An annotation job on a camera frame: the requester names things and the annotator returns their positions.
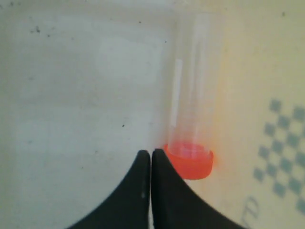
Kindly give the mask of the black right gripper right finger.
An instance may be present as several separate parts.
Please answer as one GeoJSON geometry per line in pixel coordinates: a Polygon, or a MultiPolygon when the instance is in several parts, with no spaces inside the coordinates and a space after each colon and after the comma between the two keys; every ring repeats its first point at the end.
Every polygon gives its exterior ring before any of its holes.
{"type": "Polygon", "coordinates": [[[151,203],[156,229],[242,228],[195,194],[162,149],[152,153],[151,203]]]}

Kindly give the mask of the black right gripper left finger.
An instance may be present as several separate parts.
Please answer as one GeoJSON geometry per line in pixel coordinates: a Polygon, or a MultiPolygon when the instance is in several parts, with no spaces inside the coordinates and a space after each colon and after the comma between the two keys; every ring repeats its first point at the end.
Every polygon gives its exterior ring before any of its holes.
{"type": "Polygon", "coordinates": [[[71,229],[149,228],[151,158],[140,150],[118,187],[71,229]]]}

